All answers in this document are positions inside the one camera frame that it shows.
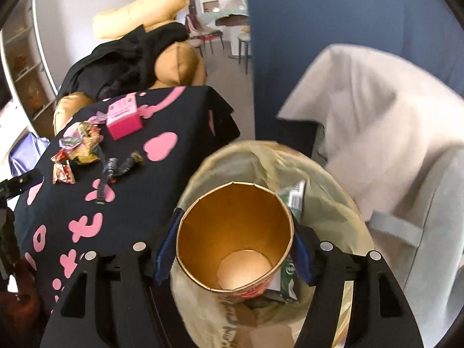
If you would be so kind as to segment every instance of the gray floor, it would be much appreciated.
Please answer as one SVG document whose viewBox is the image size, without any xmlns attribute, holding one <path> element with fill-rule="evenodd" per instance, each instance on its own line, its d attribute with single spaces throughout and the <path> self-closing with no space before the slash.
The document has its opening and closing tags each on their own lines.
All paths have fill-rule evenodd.
<svg viewBox="0 0 464 348">
<path fill-rule="evenodd" d="M 213 41 L 214 55 L 211 55 L 209 43 L 206 43 L 205 64 L 208 78 L 207 85 L 212 86 L 234 109 L 233 118 L 240 129 L 239 140 L 255 138 L 255 115 L 253 108 L 253 72 L 251 60 L 248 60 L 248 74 L 245 74 L 244 62 L 239 66 L 238 60 L 230 59 L 230 42 Z"/>
</svg>

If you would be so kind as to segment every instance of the silver screw head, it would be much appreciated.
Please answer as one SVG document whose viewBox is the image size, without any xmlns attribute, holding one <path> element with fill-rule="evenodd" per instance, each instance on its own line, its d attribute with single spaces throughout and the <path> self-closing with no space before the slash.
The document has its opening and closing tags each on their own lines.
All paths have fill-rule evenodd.
<svg viewBox="0 0 464 348">
<path fill-rule="evenodd" d="M 371 251 L 369 253 L 369 256 L 371 257 L 371 259 L 373 260 L 381 260 L 382 259 L 382 255 L 378 252 L 378 251 Z"/>
<path fill-rule="evenodd" d="M 134 243 L 134 246 L 132 246 L 134 251 L 143 251 L 145 250 L 146 247 L 147 245 L 145 242 L 137 242 L 137 243 Z"/>
<path fill-rule="evenodd" d="M 97 253 L 95 251 L 89 251 L 85 253 L 84 257 L 87 260 L 94 260 L 97 257 Z"/>
<path fill-rule="evenodd" d="M 330 242 L 321 242 L 321 249 L 324 251 L 331 251 L 333 249 L 333 245 Z"/>
</svg>

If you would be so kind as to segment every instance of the purple fabric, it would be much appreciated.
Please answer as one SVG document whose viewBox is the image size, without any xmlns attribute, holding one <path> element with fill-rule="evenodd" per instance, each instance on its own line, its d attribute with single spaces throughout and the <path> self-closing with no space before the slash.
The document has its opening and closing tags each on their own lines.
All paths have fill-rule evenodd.
<svg viewBox="0 0 464 348">
<path fill-rule="evenodd" d="M 9 156 L 11 175 L 17 177 L 32 170 L 50 141 L 45 137 L 38 138 L 29 132 L 11 150 Z"/>
</svg>

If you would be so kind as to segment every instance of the blue wall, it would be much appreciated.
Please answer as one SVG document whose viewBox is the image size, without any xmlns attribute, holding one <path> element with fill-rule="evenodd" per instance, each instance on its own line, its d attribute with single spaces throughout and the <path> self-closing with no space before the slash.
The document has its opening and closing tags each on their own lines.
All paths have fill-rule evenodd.
<svg viewBox="0 0 464 348">
<path fill-rule="evenodd" d="M 400 55 L 464 95 L 464 32 L 442 0 L 248 0 L 248 7 L 257 139 L 310 153 L 315 125 L 275 115 L 332 43 Z"/>
</svg>

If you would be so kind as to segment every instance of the yellow leather couch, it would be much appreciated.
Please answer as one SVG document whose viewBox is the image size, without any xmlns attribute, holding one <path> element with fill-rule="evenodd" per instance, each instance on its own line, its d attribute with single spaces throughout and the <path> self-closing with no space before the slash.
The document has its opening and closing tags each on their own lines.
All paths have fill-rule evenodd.
<svg viewBox="0 0 464 348">
<path fill-rule="evenodd" d="M 137 0 L 119 9 L 99 13 L 94 17 L 93 30 L 97 39 L 118 39 L 141 24 L 148 32 L 175 22 L 178 11 L 189 0 Z M 188 43 L 174 43 L 166 48 L 155 63 L 156 82 L 150 89 L 174 86 L 197 86 L 206 83 L 203 59 Z M 53 117 L 55 135 L 61 131 L 81 108 L 93 103 L 82 92 L 59 100 Z"/>
</svg>

